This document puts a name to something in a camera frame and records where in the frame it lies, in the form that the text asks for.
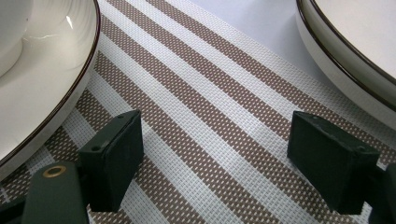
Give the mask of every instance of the stacked plates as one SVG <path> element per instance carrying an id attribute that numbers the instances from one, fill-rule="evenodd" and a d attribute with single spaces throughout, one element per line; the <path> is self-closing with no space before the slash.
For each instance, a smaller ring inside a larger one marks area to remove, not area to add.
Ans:
<path id="1" fill-rule="evenodd" d="M 334 85 L 396 130 L 395 1 L 297 0 L 309 53 Z"/>
<path id="2" fill-rule="evenodd" d="M 21 57 L 0 77 L 0 180 L 29 159 L 72 111 L 91 76 L 96 0 L 35 0 Z"/>

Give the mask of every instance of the metal grommet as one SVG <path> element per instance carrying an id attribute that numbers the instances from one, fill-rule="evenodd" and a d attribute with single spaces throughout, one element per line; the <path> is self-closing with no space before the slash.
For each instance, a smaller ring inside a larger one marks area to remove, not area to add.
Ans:
<path id="1" fill-rule="evenodd" d="M 62 165 L 52 166 L 51 168 L 47 169 L 43 176 L 46 178 L 53 178 L 55 176 L 61 175 L 66 171 L 66 167 Z"/>

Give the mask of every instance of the woven placemat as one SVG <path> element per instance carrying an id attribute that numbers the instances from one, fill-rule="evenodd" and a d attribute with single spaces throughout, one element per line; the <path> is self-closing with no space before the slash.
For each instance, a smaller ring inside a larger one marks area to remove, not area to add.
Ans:
<path id="1" fill-rule="evenodd" d="M 291 115 L 322 116 L 395 162 L 396 132 L 187 0 L 100 0 L 92 80 L 40 150 L 1 182 L 0 203 L 32 174 L 75 161 L 108 121 L 142 110 L 145 157 L 117 214 L 91 223 L 366 223 L 332 213 L 286 157 Z"/>

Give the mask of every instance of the striped placemat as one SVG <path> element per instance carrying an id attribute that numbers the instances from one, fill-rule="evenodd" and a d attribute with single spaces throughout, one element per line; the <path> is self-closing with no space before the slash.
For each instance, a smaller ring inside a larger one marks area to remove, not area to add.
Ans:
<path id="1" fill-rule="evenodd" d="M 1 183 L 0 203 L 111 118 L 142 110 L 145 157 L 117 214 L 91 223 L 366 223 L 332 213 L 286 157 L 292 111 L 322 116 L 395 162 L 396 132 L 187 0 L 100 0 L 92 80 L 67 121 Z"/>

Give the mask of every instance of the woven texture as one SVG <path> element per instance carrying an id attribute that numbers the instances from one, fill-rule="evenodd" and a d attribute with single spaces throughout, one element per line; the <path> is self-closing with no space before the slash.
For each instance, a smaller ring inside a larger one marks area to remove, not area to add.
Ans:
<path id="1" fill-rule="evenodd" d="M 100 0 L 93 77 L 66 122 L 2 181 L 0 203 L 120 113 L 142 110 L 145 157 L 117 214 L 91 223 L 366 223 L 332 213 L 286 157 L 292 111 L 396 162 L 396 132 L 187 0 Z"/>

